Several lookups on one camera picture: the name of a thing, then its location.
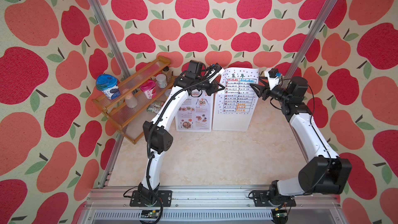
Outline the white dotted menu sheet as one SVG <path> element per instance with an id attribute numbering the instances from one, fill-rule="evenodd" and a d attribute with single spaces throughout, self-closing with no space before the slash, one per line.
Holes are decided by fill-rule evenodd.
<path id="1" fill-rule="evenodd" d="M 251 115 L 256 108 L 258 96 L 251 84 L 259 82 L 257 68 L 231 67 L 221 76 L 224 89 L 215 97 L 215 112 L 222 115 Z"/>

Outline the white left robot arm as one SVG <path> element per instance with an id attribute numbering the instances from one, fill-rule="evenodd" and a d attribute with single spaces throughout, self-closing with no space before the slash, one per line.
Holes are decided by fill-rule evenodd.
<path id="1" fill-rule="evenodd" d="M 146 201 L 153 202 L 157 197 L 163 156 L 173 144 L 169 130 L 179 108 L 195 90 L 209 96 L 223 90 L 225 87 L 216 81 L 223 72 L 218 63 L 205 68 L 202 62 L 191 60 L 188 69 L 174 80 L 172 91 L 160 112 L 151 121 L 144 122 L 148 164 L 138 192 Z"/>

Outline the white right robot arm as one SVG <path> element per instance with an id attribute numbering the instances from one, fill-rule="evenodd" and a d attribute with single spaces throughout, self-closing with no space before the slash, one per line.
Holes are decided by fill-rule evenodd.
<path id="1" fill-rule="evenodd" d="M 309 108 L 303 102 L 305 93 L 310 89 L 308 81 L 295 76 L 289 80 L 287 87 L 283 88 L 280 86 L 280 78 L 260 77 L 259 80 L 262 82 L 261 85 L 250 86 L 259 98 L 277 100 L 280 103 L 280 110 L 296 140 L 301 144 L 307 164 L 296 177 L 275 180 L 264 193 L 254 192 L 255 200 L 280 207 L 293 201 L 296 196 L 341 194 L 352 165 L 327 143 L 315 124 L 315 108 Z"/>

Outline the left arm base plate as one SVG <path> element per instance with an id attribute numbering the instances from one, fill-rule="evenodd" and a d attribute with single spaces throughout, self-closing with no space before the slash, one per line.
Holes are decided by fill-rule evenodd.
<path id="1" fill-rule="evenodd" d="M 157 198 L 155 198 L 149 191 L 142 193 L 135 190 L 131 196 L 130 207 L 160 207 L 160 203 L 162 203 L 164 207 L 171 206 L 173 194 L 171 190 L 158 190 L 156 194 L 160 199 L 160 202 L 158 202 Z"/>

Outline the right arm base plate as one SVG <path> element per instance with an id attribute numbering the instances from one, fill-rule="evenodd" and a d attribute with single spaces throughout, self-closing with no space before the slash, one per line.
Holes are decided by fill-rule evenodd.
<path id="1" fill-rule="evenodd" d="M 273 191 L 253 190 L 248 194 L 248 198 L 254 201 L 256 207 L 295 207 L 294 197 L 282 196 Z"/>

